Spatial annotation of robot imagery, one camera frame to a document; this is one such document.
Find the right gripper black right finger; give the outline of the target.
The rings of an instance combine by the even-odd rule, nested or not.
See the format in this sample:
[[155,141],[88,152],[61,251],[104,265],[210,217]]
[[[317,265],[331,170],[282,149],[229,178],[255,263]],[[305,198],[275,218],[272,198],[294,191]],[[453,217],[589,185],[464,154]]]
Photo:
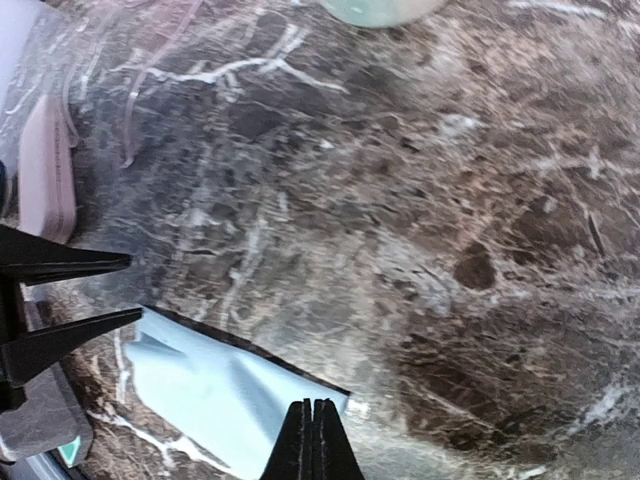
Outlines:
[[312,427],[312,479],[364,480],[335,404],[315,400]]

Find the grey glasses case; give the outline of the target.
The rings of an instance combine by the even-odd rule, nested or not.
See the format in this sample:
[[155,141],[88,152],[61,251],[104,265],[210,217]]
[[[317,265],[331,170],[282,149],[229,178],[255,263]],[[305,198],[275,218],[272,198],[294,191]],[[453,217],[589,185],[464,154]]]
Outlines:
[[83,463],[94,433],[62,367],[39,374],[25,391],[26,402],[1,415],[1,459],[16,462],[52,451],[68,467]]

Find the pink glasses case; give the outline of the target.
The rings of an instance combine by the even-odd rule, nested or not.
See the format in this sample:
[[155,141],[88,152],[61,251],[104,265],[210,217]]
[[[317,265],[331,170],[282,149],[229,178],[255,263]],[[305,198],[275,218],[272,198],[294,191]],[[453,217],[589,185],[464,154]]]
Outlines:
[[19,229],[67,243],[77,220],[71,147],[59,104],[49,95],[39,98],[24,124],[17,178]]

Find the light blue cloth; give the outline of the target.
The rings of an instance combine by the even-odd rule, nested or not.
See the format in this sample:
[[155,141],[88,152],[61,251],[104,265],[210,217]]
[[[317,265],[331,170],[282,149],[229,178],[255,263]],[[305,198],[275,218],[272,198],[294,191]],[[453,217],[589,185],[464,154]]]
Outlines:
[[135,328],[125,354],[139,399],[239,479],[261,476],[291,403],[330,399],[346,410],[347,391],[151,308]]

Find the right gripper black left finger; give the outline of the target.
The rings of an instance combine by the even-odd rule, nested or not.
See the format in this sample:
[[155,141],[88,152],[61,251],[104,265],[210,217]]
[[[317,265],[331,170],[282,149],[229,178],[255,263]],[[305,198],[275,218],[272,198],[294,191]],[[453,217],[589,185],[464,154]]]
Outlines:
[[313,414],[311,401],[295,401],[286,413],[261,480],[312,478]]

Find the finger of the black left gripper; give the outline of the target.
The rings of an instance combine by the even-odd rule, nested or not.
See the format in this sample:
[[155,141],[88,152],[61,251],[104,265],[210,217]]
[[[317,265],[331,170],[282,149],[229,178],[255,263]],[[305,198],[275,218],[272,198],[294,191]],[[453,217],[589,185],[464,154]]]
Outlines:
[[142,317],[142,308],[108,313],[28,332],[1,345],[2,373],[11,388],[23,387],[84,343]]
[[1,226],[1,277],[26,285],[102,275],[124,270],[131,256],[72,248]]

